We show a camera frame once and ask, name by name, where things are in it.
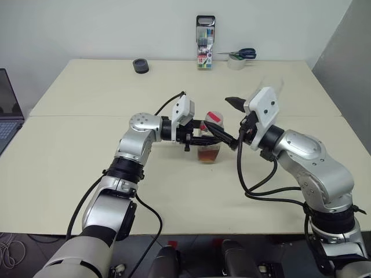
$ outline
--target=laptop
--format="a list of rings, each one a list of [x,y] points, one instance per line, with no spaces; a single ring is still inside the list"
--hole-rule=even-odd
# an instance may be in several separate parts
[[[22,127],[24,117],[9,77],[0,68],[0,155]]]

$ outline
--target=laptop keyboard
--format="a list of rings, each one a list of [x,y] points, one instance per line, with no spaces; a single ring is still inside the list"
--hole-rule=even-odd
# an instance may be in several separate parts
[[[12,130],[16,127],[17,123],[9,122],[9,123],[0,123],[0,140],[5,140],[12,132]]]

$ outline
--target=white table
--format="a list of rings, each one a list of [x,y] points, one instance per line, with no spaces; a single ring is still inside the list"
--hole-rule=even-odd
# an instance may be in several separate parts
[[[31,116],[131,116],[154,113],[167,99],[185,90],[196,104],[196,117],[218,110],[238,115],[224,98],[251,95],[263,81],[284,86],[281,116],[340,116],[304,61],[252,61],[240,71],[217,61],[200,71],[194,61],[149,61],[146,74],[134,72],[130,60],[72,60],[50,86]],[[164,115],[171,115],[171,105]]]
[[[226,129],[235,134],[240,119],[226,118]],[[66,233],[81,196],[111,163],[127,122],[125,116],[30,117],[0,159],[2,231]],[[281,116],[277,125],[320,138],[353,173],[355,203],[371,211],[371,159],[342,117]],[[145,166],[139,194],[163,217],[164,233],[303,232],[299,206],[244,197],[235,152],[224,147],[216,164],[199,165],[195,150],[185,153],[182,145],[156,143]],[[252,186],[271,171],[272,164],[248,146],[244,150],[245,180]],[[264,187],[295,185],[293,177],[279,167]],[[303,200],[300,192],[277,196]],[[357,217],[362,230],[371,229],[369,215]],[[138,205],[132,233],[155,233],[157,228],[154,215]],[[74,233],[80,231],[81,214]]]
[[[149,65],[139,75],[131,61],[70,61],[0,157],[1,232],[65,234],[81,196],[110,165],[130,116],[155,112],[181,90],[195,101],[195,118],[220,111],[226,130],[236,135],[243,115],[224,98],[249,96],[265,76],[285,83],[277,125],[320,138],[353,173],[355,203],[371,210],[371,158],[305,62],[254,61],[242,71],[229,70],[225,62],[212,71],[198,71],[192,61]],[[244,150],[245,180],[253,185],[272,165],[248,146]],[[223,147],[216,164],[199,165],[195,148],[185,153],[182,145],[155,144],[139,194],[163,217],[164,233],[302,233],[300,207],[244,197],[235,160]],[[295,185],[279,168],[265,188]],[[300,192],[277,196],[303,199]],[[371,229],[369,216],[357,217],[363,230]],[[157,227],[139,205],[132,233],[155,233]],[[73,232],[80,231],[81,213]]]

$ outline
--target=white wall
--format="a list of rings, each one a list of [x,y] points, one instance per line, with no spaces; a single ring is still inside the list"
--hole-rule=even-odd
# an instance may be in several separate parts
[[[198,14],[216,16],[215,53],[250,46],[312,67],[350,2],[0,0],[0,67],[26,112],[72,58],[195,59]]]

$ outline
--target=black lid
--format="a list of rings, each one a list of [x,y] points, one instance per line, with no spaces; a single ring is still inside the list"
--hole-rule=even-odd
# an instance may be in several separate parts
[[[145,74],[150,70],[146,59],[136,59],[133,61],[134,70],[137,74]]]

